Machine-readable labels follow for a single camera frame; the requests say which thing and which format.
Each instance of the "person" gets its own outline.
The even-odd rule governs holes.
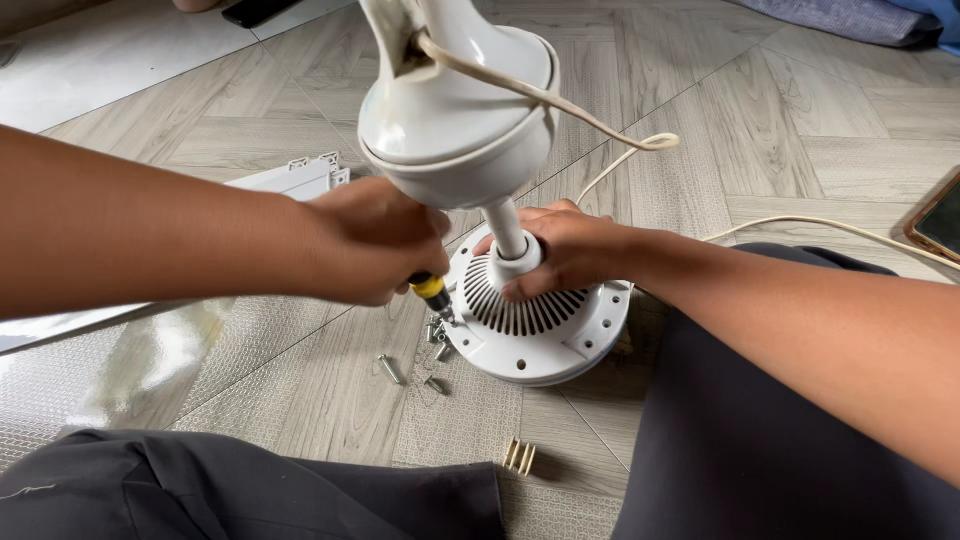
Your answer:
[[[377,306],[449,223],[387,180],[309,203],[0,129],[0,318],[241,294]],[[675,309],[615,538],[960,537],[960,289],[818,248],[521,209],[522,301],[628,280]],[[490,247],[487,239],[475,253]],[[492,464],[384,469],[204,433],[84,430],[0,476],[17,539],[498,538]]]

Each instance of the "fan motor housing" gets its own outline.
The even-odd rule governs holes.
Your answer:
[[[495,258],[472,254],[489,232],[478,229],[450,260],[445,280],[458,323],[444,324],[451,344],[481,371],[524,386],[557,384],[596,365],[623,329],[632,285],[606,282],[506,302]]]

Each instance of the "black trousers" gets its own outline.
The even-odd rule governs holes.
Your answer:
[[[816,248],[739,249],[892,274]],[[0,535],[452,539],[504,531],[490,463],[385,469],[285,458],[204,433],[86,430],[0,477]],[[674,312],[613,536],[960,538],[960,491]]]

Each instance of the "white cord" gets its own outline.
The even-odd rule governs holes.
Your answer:
[[[656,152],[658,150],[663,150],[666,148],[671,148],[677,146],[680,143],[680,138],[674,134],[658,134],[653,135],[649,138],[646,138],[642,141],[634,140],[628,136],[622,135],[616,132],[613,128],[604,124],[600,120],[597,120],[592,114],[586,110],[577,107],[573,103],[565,100],[559,95],[552,94],[537,88],[536,86],[524,83],[523,81],[507,75],[506,73],[501,73],[495,69],[490,69],[486,66],[480,65],[478,63],[462,59],[457,57],[453,53],[443,49],[440,45],[434,42],[425,32],[420,31],[415,36],[415,43],[423,51],[423,53],[428,56],[430,59],[436,63],[448,67],[459,73],[463,73],[468,77],[472,77],[478,81],[487,83],[488,85],[498,86],[501,88],[506,88],[513,92],[516,92],[520,95],[527,96],[529,98],[540,101],[541,103],[547,104],[550,107],[556,107],[571,116],[576,116],[581,120],[587,122],[590,126],[600,130],[604,134],[616,139],[624,144],[631,146],[632,148],[628,150],[623,156],[620,156],[616,161],[614,161],[609,167],[607,167],[602,173],[600,173],[596,178],[594,178],[588,185],[587,188],[580,193],[580,196],[577,198],[576,204],[579,206],[580,202],[584,200],[584,197],[590,192],[591,189],[594,189],[601,180],[607,178],[611,172],[613,172],[616,167],[623,164],[624,161],[628,160],[637,151],[643,150],[644,152]],[[722,238],[728,234],[733,234],[738,231],[743,231],[750,227],[756,225],[763,225],[764,223],[772,223],[775,221],[805,221],[808,223],[820,223],[823,225],[829,225],[831,227],[836,227],[838,229],[844,229],[852,233],[860,234],[866,236],[873,240],[883,242],[885,244],[903,249],[915,255],[921,257],[926,257],[930,260],[934,260],[948,266],[954,270],[960,271],[960,264],[957,264],[951,260],[933,255],[929,252],[923,251],[921,249],[915,248],[913,246],[908,246],[906,244],[901,244],[897,241],[891,240],[890,238],[884,238],[879,234],[874,234],[869,231],[864,231],[863,229],[858,229],[852,225],[847,225],[846,223],[840,223],[839,221],[833,221],[831,219],[824,219],[821,217],[808,217],[803,215],[781,215],[777,217],[767,217],[763,219],[757,219],[756,221],[751,221],[750,223],[744,223],[743,225],[738,225],[729,231],[725,231],[720,234],[715,234],[704,238],[704,242],[712,242],[719,238]]]
[[[583,191],[580,192],[580,196],[577,197],[576,205],[579,207],[579,206],[580,206],[580,201],[583,201],[583,200],[584,200],[584,197],[586,197],[587,194],[590,193],[590,190],[591,190],[591,189],[594,189],[594,188],[596,187],[596,185],[600,183],[601,180],[607,178],[607,175],[609,175],[611,172],[613,172],[613,170],[614,170],[616,167],[619,167],[621,163],[623,163],[624,161],[628,160],[628,159],[630,158],[630,156],[632,156],[633,154],[636,154],[636,148],[631,148],[630,150],[628,150],[628,151],[626,152],[626,154],[624,154],[623,156],[620,156],[619,158],[617,158],[616,161],[614,161],[613,164],[611,164],[611,166],[609,166],[609,167],[607,167],[606,169],[604,169],[604,171],[603,171],[602,173],[600,173],[596,178],[593,179],[592,182],[590,182],[590,184],[587,186],[586,189],[584,189]]]
[[[822,224],[822,225],[830,225],[831,227],[836,227],[837,229],[844,229],[844,230],[850,231],[851,233],[860,234],[861,236],[866,236],[866,237],[871,238],[871,239],[873,239],[873,240],[876,240],[876,241],[878,241],[878,242],[883,242],[883,243],[885,243],[885,244],[894,246],[894,247],[896,247],[896,248],[900,248],[900,249],[902,249],[902,250],[908,251],[908,252],[910,252],[910,253],[912,253],[912,254],[919,255],[919,256],[921,256],[921,257],[926,257],[926,258],[929,258],[930,260],[935,260],[935,261],[937,261],[937,262],[940,262],[941,264],[944,264],[945,266],[949,266],[950,268],[952,268],[952,269],[954,269],[954,270],[960,271],[960,264],[957,264],[956,262],[953,262],[952,260],[947,260],[946,258],[942,258],[942,257],[936,256],[936,255],[933,255],[932,253],[926,252],[926,251],[924,251],[924,250],[922,250],[922,249],[918,249],[918,248],[915,248],[915,247],[913,247],[913,246],[908,246],[908,245],[906,245],[906,244],[901,244],[900,242],[897,242],[896,240],[891,240],[890,238],[885,238],[885,237],[883,237],[883,236],[880,236],[879,234],[871,233],[870,231],[864,231],[863,229],[854,227],[853,225],[847,225],[846,223],[840,223],[839,221],[833,221],[832,219],[824,219],[824,218],[822,218],[822,217],[809,217],[809,216],[805,216],[805,215],[779,215],[779,216],[777,216],[777,217],[765,217],[765,218],[763,218],[763,219],[757,219],[756,221],[751,221],[750,223],[744,223],[743,225],[737,225],[736,227],[730,229],[729,231],[724,231],[724,232],[722,232],[722,233],[720,233],[720,234],[715,234],[715,235],[713,235],[713,236],[708,236],[708,237],[704,238],[702,241],[704,241],[704,242],[712,242],[712,241],[718,240],[718,239],[720,239],[720,238],[722,238],[722,237],[724,237],[724,236],[726,236],[726,235],[728,235],[728,234],[733,234],[733,233],[736,233],[736,232],[738,232],[738,231],[743,231],[744,229],[749,229],[749,228],[755,227],[755,226],[757,226],[757,225],[763,225],[764,223],[773,223],[773,222],[775,222],[775,221],[805,221],[805,222],[808,222],[808,223],[820,223],[820,224]]]
[[[550,107],[556,107],[557,109],[562,110],[571,116],[580,118],[604,134],[619,140],[624,144],[633,146],[638,150],[643,150],[645,152],[657,152],[658,150],[663,150],[665,148],[670,148],[680,144],[680,138],[674,134],[659,134],[646,138],[642,141],[634,140],[626,135],[617,133],[613,128],[607,124],[604,124],[600,120],[597,120],[589,112],[577,107],[559,95],[552,94],[529,83],[524,83],[520,79],[511,77],[506,73],[501,73],[495,69],[490,69],[487,66],[480,65],[479,63],[462,59],[454,55],[450,51],[447,51],[434,42],[434,40],[423,31],[420,31],[416,35],[415,41],[420,50],[423,51],[423,54],[430,57],[431,60],[440,65],[448,67],[458,73],[463,73],[468,77],[472,77],[473,79],[487,83],[488,85],[506,88],[520,95],[536,99],[537,101],[545,103]]]

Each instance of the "vent slot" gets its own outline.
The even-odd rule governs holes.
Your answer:
[[[570,320],[587,302],[588,289],[551,292],[518,304],[507,302],[487,275],[489,255],[473,258],[464,276],[467,306],[485,327],[507,335],[547,333]]]

